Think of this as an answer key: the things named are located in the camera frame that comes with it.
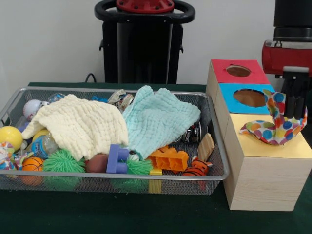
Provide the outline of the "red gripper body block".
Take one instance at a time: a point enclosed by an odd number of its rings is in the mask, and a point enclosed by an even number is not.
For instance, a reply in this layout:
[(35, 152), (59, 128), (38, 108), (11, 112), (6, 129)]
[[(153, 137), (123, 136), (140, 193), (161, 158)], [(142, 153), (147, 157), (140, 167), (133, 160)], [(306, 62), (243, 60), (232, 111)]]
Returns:
[(265, 74), (282, 75), (283, 68), (306, 67), (312, 76), (312, 50), (263, 46), (262, 66)]

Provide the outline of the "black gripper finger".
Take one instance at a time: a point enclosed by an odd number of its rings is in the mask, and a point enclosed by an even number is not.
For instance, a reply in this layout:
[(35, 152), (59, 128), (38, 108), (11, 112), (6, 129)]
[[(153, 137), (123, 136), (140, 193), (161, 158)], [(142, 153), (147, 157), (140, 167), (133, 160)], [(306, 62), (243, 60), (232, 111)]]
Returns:
[(286, 94), (286, 102), (285, 102), (285, 116), (286, 117), (293, 117), (294, 115), (294, 104), (295, 104), (295, 98), (293, 95), (293, 84), (294, 80), (293, 78), (289, 78), (285, 80), (285, 94)]
[(304, 116), (306, 85), (304, 78), (297, 78), (297, 97), (295, 102), (295, 119), (302, 119)]

